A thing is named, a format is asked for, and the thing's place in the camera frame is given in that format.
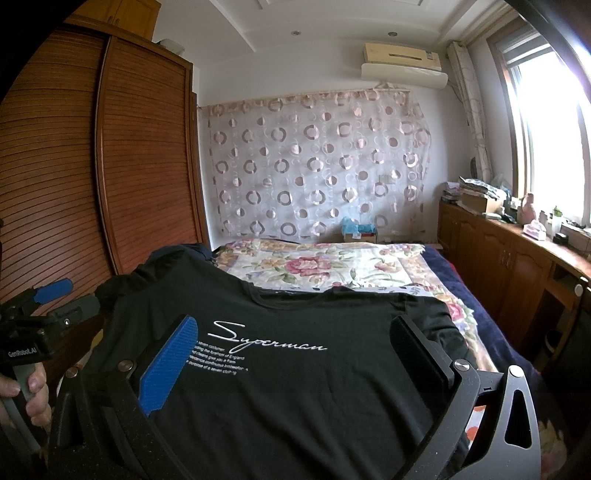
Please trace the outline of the black Superman t-shirt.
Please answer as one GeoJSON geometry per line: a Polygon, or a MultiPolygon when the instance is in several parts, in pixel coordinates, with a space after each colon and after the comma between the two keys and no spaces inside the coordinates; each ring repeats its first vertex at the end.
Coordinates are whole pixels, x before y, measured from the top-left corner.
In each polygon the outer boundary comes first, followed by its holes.
{"type": "Polygon", "coordinates": [[[177,318],[198,341],[153,422],[196,479],[389,479],[432,424],[390,341],[411,318],[471,359],[445,303],[335,287],[267,291],[185,250],[96,289],[106,318],[87,364],[134,359],[177,318]]]}

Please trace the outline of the navy blue blanket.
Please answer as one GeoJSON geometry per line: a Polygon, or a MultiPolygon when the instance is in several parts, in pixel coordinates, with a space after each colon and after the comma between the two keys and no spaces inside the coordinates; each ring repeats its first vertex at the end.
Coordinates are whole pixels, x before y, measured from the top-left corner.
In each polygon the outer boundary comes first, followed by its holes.
{"type": "Polygon", "coordinates": [[[534,402],[537,402],[539,387],[542,382],[541,374],[529,360],[521,356],[508,343],[498,325],[464,284],[446,258],[432,246],[426,246],[422,256],[442,283],[473,311],[478,335],[483,341],[493,364],[502,372],[505,372],[510,365],[519,365],[524,370],[534,402]]]}

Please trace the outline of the wooden sideboard cabinet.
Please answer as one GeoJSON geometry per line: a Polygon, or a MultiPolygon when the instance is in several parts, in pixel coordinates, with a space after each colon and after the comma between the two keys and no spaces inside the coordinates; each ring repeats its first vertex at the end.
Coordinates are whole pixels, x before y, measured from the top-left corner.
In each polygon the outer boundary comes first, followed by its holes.
{"type": "Polygon", "coordinates": [[[538,370],[557,358],[590,280],[590,260],[445,202],[437,235],[444,256],[510,345],[538,370]]]}

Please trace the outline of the wooden louvered wardrobe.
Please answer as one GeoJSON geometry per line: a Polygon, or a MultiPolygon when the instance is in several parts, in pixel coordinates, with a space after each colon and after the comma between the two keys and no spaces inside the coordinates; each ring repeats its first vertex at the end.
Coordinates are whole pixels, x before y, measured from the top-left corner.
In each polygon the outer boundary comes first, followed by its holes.
{"type": "Polygon", "coordinates": [[[152,40],[156,1],[87,1],[1,102],[1,297],[73,295],[154,250],[206,243],[191,64],[152,40]]]}

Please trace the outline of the blue tissue box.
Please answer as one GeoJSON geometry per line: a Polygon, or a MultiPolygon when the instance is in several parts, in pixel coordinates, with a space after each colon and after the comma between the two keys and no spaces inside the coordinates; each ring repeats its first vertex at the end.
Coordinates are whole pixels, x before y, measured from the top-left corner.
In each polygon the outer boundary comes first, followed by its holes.
{"type": "Polygon", "coordinates": [[[342,240],[345,242],[368,242],[378,241],[378,229],[374,224],[360,224],[353,219],[346,217],[341,223],[342,240]]]}

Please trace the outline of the floral bed quilt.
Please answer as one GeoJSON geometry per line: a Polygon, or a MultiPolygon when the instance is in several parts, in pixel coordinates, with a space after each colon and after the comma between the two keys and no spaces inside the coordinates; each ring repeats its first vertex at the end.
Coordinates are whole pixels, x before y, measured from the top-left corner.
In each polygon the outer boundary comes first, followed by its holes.
{"type": "Polygon", "coordinates": [[[432,426],[390,341],[399,315],[451,358],[494,364],[473,311],[416,244],[240,241],[211,271],[204,340],[224,351],[242,412],[297,436],[308,463],[364,475],[403,465],[432,426]]]}

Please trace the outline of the stack of papers and books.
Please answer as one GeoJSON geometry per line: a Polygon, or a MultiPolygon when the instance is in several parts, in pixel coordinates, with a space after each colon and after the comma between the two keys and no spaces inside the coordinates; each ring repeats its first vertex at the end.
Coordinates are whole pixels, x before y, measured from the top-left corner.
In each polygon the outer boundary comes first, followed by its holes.
{"type": "Polygon", "coordinates": [[[457,182],[448,181],[441,200],[455,204],[476,215],[496,214],[504,206],[507,193],[482,180],[460,177],[457,182]]]}

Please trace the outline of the pink figurine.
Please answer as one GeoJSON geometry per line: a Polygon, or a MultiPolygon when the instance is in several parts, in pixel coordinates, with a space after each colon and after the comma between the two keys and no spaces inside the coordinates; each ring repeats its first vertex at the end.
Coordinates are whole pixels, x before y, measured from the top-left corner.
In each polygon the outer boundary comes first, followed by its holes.
{"type": "Polygon", "coordinates": [[[517,222],[522,225],[528,225],[537,219],[535,209],[535,196],[528,192],[521,200],[517,209],[517,222]]]}

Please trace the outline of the circle-patterned sheer curtain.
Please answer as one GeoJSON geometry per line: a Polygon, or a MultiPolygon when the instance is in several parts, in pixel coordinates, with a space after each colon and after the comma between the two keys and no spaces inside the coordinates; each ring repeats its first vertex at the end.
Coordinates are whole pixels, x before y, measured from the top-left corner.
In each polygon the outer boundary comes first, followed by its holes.
{"type": "Polygon", "coordinates": [[[332,240],[347,221],[382,242],[424,232],[431,132],[409,89],[217,103],[202,126],[223,237],[332,240]]]}

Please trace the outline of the rolled patterned window curtain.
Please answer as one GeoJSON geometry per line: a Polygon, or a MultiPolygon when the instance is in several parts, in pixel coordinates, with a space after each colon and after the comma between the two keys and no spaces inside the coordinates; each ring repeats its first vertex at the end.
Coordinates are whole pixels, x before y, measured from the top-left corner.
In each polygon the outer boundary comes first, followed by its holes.
{"type": "Polygon", "coordinates": [[[472,135],[477,176],[480,180],[490,182],[493,178],[493,167],[487,151],[486,119],[476,70],[463,43],[452,41],[447,47],[447,54],[459,86],[472,135]]]}

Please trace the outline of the window with white frame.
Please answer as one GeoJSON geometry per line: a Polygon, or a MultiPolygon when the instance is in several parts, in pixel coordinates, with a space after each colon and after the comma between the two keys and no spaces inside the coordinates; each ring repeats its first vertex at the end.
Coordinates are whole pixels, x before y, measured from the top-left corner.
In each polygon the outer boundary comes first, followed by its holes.
{"type": "Polygon", "coordinates": [[[517,18],[487,39],[506,96],[513,191],[590,225],[590,100],[549,41],[517,18]]]}

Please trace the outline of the white wall air conditioner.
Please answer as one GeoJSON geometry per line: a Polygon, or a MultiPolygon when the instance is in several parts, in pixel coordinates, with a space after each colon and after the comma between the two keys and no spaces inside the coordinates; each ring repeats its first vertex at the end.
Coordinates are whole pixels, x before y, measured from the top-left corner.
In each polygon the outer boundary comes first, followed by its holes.
{"type": "Polygon", "coordinates": [[[362,78],[391,84],[444,89],[449,77],[440,56],[431,50],[396,44],[366,43],[362,78]]]}

